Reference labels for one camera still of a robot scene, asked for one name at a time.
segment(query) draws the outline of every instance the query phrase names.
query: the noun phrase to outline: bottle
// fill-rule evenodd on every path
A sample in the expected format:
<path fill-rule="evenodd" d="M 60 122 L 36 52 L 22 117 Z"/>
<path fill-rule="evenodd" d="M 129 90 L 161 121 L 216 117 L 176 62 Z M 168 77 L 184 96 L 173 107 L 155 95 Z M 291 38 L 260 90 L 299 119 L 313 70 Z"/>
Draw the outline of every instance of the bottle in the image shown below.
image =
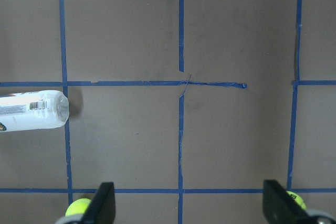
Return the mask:
<path fill-rule="evenodd" d="M 68 118 L 69 102 L 60 91 L 0 95 L 0 132 L 53 129 Z"/>

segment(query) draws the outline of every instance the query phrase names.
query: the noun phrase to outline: blue tape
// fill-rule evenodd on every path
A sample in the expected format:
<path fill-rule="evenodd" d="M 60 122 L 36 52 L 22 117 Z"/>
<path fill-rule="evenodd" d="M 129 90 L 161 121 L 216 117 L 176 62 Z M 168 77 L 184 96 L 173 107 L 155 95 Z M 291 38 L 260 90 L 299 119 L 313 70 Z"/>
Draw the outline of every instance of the blue tape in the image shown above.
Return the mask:
<path fill-rule="evenodd" d="M 59 23 L 60 23 L 60 40 L 61 40 L 61 58 L 62 58 L 62 81 L 67 82 L 67 62 L 66 62 L 66 41 L 65 41 L 65 10 L 64 0 L 59 0 Z"/>
<path fill-rule="evenodd" d="M 48 188 L 0 188 L 0 193 L 17 193 L 17 194 L 67 194 L 68 189 L 48 189 Z"/>
<path fill-rule="evenodd" d="M 186 91 L 188 83 L 179 98 L 178 107 L 179 107 L 179 117 L 178 117 L 178 139 L 179 139 L 179 149 L 178 149 L 178 171 L 179 171 L 179 181 L 178 181 L 178 224 L 182 224 L 183 222 L 183 174 L 182 174 L 182 139 L 183 139 L 183 131 L 184 131 L 184 93 Z"/>
<path fill-rule="evenodd" d="M 94 194 L 96 189 L 73 189 L 75 194 Z M 115 189 L 116 194 L 178 194 L 178 189 Z"/>
<path fill-rule="evenodd" d="M 287 190 L 291 190 L 292 188 L 297 103 L 298 103 L 298 87 L 293 86 L 292 115 L 290 123 L 289 155 L 288 155 L 288 170 L 287 170 Z"/>
<path fill-rule="evenodd" d="M 198 82 L 198 81 L 68 81 L 68 82 L 0 82 L 0 87 L 85 87 L 85 86 L 180 86 L 185 84 L 198 86 L 217 86 L 247 89 L 247 84 L 237 82 Z"/>
<path fill-rule="evenodd" d="M 60 24 L 60 41 L 61 41 L 61 63 L 62 63 L 62 84 L 63 93 L 68 97 L 68 73 L 67 73 L 67 55 L 66 55 L 66 41 L 65 41 L 65 10 L 64 0 L 59 0 L 59 24 Z M 72 174 L 71 174 L 71 152 L 70 152 L 70 128 L 69 120 L 65 124 L 65 148 L 66 148 L 66 161 L 67 161 L 67 176 L 68 176 L 68 201 L 69 204 L 73 202 L 72 197 Z"/>
<path fill-rule="evenodd" d="M 305 188 L 305 189 L 291 189 L 294 193 L 336 193 L 336 188 Z"/>
<path fill-rule="evenodd" d="M 179 63 L 178 69 L 180 72 L 184 72 L 184 0 L 178 0 L 179 4 L 179 21 L 178 21 L 178 43 L 179 43 Z"/>
<path fill-rule="evenodd" d="M 297 25 L 297 51 L 296 51 L 296 71 L 297 71 L 297 80 L 300 80 L 300 46 L 301 46 L 301 14 L 302 14 L 302 0 L 297 0 L 297 9 L 296 9 L 296 25 Z"/>
<path fill-rule="evenodd" d="M 185 189 L 185 194 L 262 194 L 262 189 Z"/>
<path fill-rule="evenodd" d="M 292 188 L 295 193 L 336 193 L 336 188 Z M 73 189 L 75 194 L 95 194 L 97 189 Z M 68 189 L 0 188 L 0 193 L 67 194 Z M 115 189 L 116 194 L 180 194 L 178 189 Z M 183 194 L 262 194 L 262 189 L 184 189 Z"/>
<path fill-rule="evenodd" d="M 68 97 L 68 87 L 63 88 L 63 93 Z M 65 126 L 65 151 L 66 151 L 66 161 L 67 161 L 67 176 L 68 176 L 68 200 L 69 204 L 73 202 L 73 192 L 72 192 L 72 173 L 71 173 L 71 148 L 70 148 L 70 126 L 69 120 L 67 120 Z"/>
<path fill-rule="evenodd" d="M 293 85 L 297 86 L 332 86 L 336 85 L 336 81 L 330 80 L 330 81 L 296 81 L 293 83 Z"/>
<path fill-rule="evenodd" d="M 62 87 L 62 82 L 31 81 L 31 82 L 0 82 L 0 87 Z"/>

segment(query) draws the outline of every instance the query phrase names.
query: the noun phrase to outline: blue tape line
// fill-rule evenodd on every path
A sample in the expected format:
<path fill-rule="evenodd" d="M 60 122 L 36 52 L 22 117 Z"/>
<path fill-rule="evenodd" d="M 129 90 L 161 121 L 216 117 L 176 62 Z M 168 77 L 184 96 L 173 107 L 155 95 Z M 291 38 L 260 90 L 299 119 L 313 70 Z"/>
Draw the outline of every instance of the blue tape line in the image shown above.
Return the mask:
<path fill-rule="evenodd" d="M 262 189 L 185 189 L 185 194 L 262 194 Z"/>
<path fill-rule="evenodd" d="M 297 61 L 297 80 L 300 80 L 300 46 L 301 46 L 301 14 L 302 14 L 302 0 L 297 0 L 296 9 L 296 26 L 297 26 L 297 51 L 296 51 L 296 61 Z"/>
<path fill-rule="evenodd" d="M 198 82 L 198 81 L 68 81 L 68 82 L 0 82 L 0 87 L 83 87 L 83 86 L 180 86 L 185 84 L 199 86 L 233 87 L 247 89 L 247 84 L 237 82 Z"/>
<path fill-rule="evenodd" d="M 61 40 L 61 63 L 62 63 L 62 84 L 63 93 L 68 97 L 68 74 L 67 74 L 67 55 L 66 55 L 66 40 L 65 40 L 65 9 L 64 0 L 59 0 L 59 23 L 60 23 L 60 40 Z M 65 124 L 65 148 L 66 148 L 66 161 L 67 161 L 67 176 L 68 176 L 68 201 L 69 204 L 73 202 L 72 197 L 72 174 L 71 174 L 71 152 L 70 152 L 70 127 L 69 120 Z"/>
<path fill-rule="evenodd" d="M 49 188 L 0 188 L 0 193 L 17 193 L 17 194 L 67 194 L 68 189 L 49 189 Z"/>
<path fill-rule="evenodd" d="M 182 174 L 182 139 L 183 139 L 183 130 L 184 130 L 184 93 L 180 96 L 178 101 L 179 107 L 179 117 L 178 117 L 178 139 L 179 139 L 179 149 L 178 149 L 178 171 L 179 171 L 179 181 L 178 181 L 178 224 L 183 222 L 183 174 Z"/>
<path fill-rule="evenodd" d="M 178 43 L 179 43 L 179 63 L 178 69 L 184 72 L 184 0 L 178 0 L 179 21 L 178 21 Z"/>
<path fill-rule="evenodd" d="M 62 81 L 67 82 L 67 62 L 66 62 L 66 41 L 65 41 L 65 10 L 64 0 L 59 0 L 59 23 L 60 23 L 60 39 L 61 39 L 61 57 L 62 57 Z"/>
<path fill-rule="evenodd" d="M 76 194 L 94 194 L 96 189 L 73 189 Z M 178 194 L 178 189 L 115 189 L 116 194 Z"/>
<path fill-rule="evenodd" d="M 292 188 L 297 103 L 298 103 L 298 87 L 293 86 L 292 115 L 290 123 L 290 140 L 289 140 L 288 171 L 287 171 L 287 190 L 291 190 Z"/>
<path fill-rule="evenodd" d="M 330 80 L 330 81 L 296 81 L 293 83 L 297 86 L 332 86 L 336 85 L 336 81 Z"/>
<path fill-rule="evenodd" d="M 62 82 L 31 81 L 31 82 L 0 82 L 0 87 L 62 87 Z"/>
<path fill-rule="evenodd" d="M 336 188 L 293 188 L 295 193 L 336 193 Z M 95 194 L 97 189 L 73 189 L 76 194 Z M 0 188 L 0 193 L 67 194 L 68 189 Z M 180 194 L 178 189 L 115 189 L 116 194 Z M 184 189 L 184 194 L 262 194 L 262 189 Z"/>
<path fill-rule="evenodd" d="M 63 93 L 68 97 L 68 87 L 63 88 Z M 68 176 L 68 200 L 69 204 L 73 202 L 72 197 L 72 173 L 71 173 L 71 148 L 70 148 L 70 126 L 69 120 L 67 120 L 65 126 L 65 151 L 66 151 L 66 161 L 67 161 L 67 176 Z"/>
<path fill-rule="evenodd" d="M 292 189 L 294 193 L 336 193 L 336 188 L 302 188 L 302 189 Z"/>

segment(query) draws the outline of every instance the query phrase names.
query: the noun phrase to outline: yellow tennis ball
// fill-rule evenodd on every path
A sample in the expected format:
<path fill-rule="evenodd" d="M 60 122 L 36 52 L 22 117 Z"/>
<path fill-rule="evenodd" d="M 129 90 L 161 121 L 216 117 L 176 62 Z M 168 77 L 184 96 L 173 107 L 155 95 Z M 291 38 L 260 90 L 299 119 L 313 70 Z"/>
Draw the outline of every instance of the yellow tennis ball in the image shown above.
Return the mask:
<path fill-rule="evenodd" d="M 303 209 L 306 210 L 307 206 L 306 204 L 303 202 L 303 199 L 297 195 L 296 193 L 293 193 L 292 191 L 287 191 L 287 193 L 289 194 L 290 197 L 292 197 L 293 200 L 295 200 L 295 202 Z"/>
<path fill-rule="evenodd" d="M 77 199 L 68 207 L 65 216 L 84 214 L 90 202 L 90 199 Z"/>

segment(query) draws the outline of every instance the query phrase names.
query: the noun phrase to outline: barcode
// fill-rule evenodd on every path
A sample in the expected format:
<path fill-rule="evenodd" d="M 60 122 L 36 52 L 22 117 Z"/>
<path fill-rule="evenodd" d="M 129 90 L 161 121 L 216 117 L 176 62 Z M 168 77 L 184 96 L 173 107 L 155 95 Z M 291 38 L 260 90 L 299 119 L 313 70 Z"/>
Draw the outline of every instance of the barcode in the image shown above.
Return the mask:
<path fill-rule="evenodd" d="M 41 102 L 31 102 L 29 105 L 30 110 L 44 110 L 47 108 L 47 102 L 41 101 Z"/>

